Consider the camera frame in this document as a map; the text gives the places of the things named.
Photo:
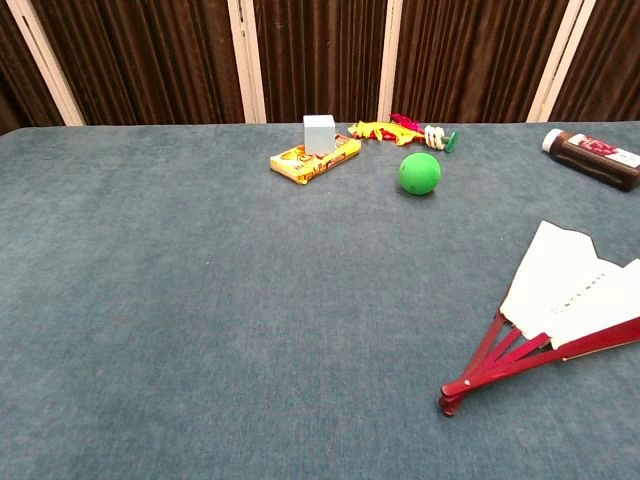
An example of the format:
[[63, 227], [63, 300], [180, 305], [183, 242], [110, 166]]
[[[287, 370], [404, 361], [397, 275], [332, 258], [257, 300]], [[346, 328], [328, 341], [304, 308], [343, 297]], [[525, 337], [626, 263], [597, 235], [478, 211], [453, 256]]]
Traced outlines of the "red yellow feather shuttlecock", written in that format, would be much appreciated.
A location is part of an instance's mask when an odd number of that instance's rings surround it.
[[378, 141], [390, 141], [397, 146], [411, 143], [421, 143], [430, 149], [452, 152], [458, 140], [456, 131], [447, 134], [443, 128], [424, 125], [410, 117], [391, 113], [389, 122], [364, 122], [348, 127], [348, 132], [358, 139], [375, 139]]

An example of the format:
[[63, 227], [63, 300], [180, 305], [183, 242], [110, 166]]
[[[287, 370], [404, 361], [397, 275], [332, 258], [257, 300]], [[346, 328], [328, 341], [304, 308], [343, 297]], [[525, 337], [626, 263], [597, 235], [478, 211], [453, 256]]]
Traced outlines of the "white partition post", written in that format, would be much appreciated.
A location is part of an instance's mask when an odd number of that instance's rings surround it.
[[85, 126], [83, 114], [31, 0], [4, 0], [66, 126]]
[[253, 0], [227, 0], [237, 75], [246, 123], [267, 122]]
[[550, 118], [597, 0], [569, 0], [529, 109], [527, 123]]
[[377, 120], [390, 119], [403, 12], [403, 0], [387, 0]]

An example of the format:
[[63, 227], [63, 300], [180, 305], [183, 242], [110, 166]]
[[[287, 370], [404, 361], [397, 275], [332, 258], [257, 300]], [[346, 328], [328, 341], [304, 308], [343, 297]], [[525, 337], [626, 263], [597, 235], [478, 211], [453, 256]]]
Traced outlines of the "red ribbed paper folding fan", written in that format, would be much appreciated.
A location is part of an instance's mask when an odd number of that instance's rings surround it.
[[454, 415], [484, 386], [555, 362], [640, 342], [640, 258], [598, 256], [592, 238], [539, 224], [484, 338], [460, 377], [441, 388]]

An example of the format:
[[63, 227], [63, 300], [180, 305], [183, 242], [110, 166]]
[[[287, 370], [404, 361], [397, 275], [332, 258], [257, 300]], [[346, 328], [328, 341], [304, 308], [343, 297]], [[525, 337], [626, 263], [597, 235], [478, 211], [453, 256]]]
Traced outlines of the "green ball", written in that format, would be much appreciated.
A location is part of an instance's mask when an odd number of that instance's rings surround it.
[[417, 152], [400, 164], [398, 179], [402, 189], [412, 195], [430, 194], [441, 179], [441, 167], [435, 156]]

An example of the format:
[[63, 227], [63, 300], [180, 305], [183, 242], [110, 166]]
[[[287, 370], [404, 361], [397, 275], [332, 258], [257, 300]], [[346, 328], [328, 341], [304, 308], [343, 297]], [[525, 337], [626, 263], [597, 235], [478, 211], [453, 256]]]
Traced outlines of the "pale blue cube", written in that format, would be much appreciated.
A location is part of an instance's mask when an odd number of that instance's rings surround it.
[[335, 121], [332, 115], [304, 115], [305, 153], [324, 156], [335, 151]]

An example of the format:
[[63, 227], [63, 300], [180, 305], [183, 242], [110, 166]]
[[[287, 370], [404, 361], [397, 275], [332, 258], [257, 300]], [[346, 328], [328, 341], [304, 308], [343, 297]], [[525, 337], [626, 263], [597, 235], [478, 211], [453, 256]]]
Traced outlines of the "yellow orange snack box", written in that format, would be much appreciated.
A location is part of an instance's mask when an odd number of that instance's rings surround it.
[[361, 141], [342, 134], [335, 135], [335, 150], [326, 155], [307, 154], [297, 145], [270, 157], [270, 168], [300, 185], [358, 155]]

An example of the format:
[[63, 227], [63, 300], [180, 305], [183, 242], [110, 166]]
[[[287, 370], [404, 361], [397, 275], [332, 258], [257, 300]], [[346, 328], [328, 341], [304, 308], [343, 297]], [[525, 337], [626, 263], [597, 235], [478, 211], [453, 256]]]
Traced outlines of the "brown pleated curtain panel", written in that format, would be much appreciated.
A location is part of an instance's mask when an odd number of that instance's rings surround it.
[[0, 136], [64, 121], [5, 0], [0, 0]]
[[253, 0], [266, 119], [377, 117], [387, 0]]
[[550, 119], [640, 120], [640, 0], [596, 0]]
[[88, 125], [245, 120], [227, 0], [31, 0]]
[[430, 124], [527, 119], [569, 0], [403, 0], [391, 110]]

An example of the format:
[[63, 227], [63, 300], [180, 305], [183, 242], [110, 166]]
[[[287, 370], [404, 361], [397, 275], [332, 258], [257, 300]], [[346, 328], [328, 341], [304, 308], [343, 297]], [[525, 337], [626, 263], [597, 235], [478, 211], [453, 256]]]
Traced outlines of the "brown bottle with white cap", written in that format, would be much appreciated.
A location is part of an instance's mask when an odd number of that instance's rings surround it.
[[561, 129], [550, 130], [541, 147], [558, 163], [619, 190], [628, 192], [640, 186], [640, 154]]

